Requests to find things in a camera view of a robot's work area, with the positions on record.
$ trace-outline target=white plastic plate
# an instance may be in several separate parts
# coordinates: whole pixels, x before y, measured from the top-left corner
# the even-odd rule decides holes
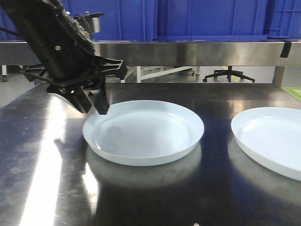
[[[262,166],[301,181],[301,110],[262,107],[231,122],[240,148]]]
[[[130,166],[180,159],[203,133],[203,122],[191,110],[153,100],[111,105],[107,115],[95,112],[83,126],[84,138],[99,156]]]

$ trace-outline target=stainless steel table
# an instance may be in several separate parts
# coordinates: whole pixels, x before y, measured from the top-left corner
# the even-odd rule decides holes
[[[244,42],[95,42],[96,54],[124,59],[128,66],[275,66],[281,86],[286,66],[301,66],[299,40]],[[0,42],[0,65],[34,65],[39,60],[26,42]]]
[[[97,156],[82,136],[87,115],[45,88],[0,110],[1,226],[301,225],[301,182],[248,158],[230,128],[249,108],[301,109],[273,84],[107,84],[111,104],[163,100],[202,118],[196,149],[155,167]]]

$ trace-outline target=green sign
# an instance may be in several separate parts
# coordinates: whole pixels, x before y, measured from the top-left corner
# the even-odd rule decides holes
[[[301,87],[285,87],[283,89],[292,94],[298,100],[301,100]]]

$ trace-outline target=robotic arm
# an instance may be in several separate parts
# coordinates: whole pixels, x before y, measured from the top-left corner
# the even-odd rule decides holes
[[[89,33],[59,0],[0,0],[0,5],[45,67],[38,74],[29,72],[39,66],[30,67],[26,78],[48,82],[48,93],[61,95],[82,113],[94,105],[106,114],[105,76],[124,79],[124,62],[95,56]],[[84,89],[99,89],[94,103]]]

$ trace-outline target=blue bin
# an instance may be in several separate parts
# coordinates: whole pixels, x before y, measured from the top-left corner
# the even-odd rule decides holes
[[[157,40],[263,40],[267,0],[159,0]]]
[[[264,32],[269,38],[301,38],[301,0],[268,0]]]
[[[5,29],[11,30],[16,33],[19,32],[2,8],[0,8],[0,27],[3,27]],[[15,36],[13,34],[9,34],[7,32],[0,31],[0,41],[7,41],[7,40],[24,40],[24,38],[20,36]]]
[[[71,15],[103,12],[95,40],[153,41],[158,0],[66,0]]]

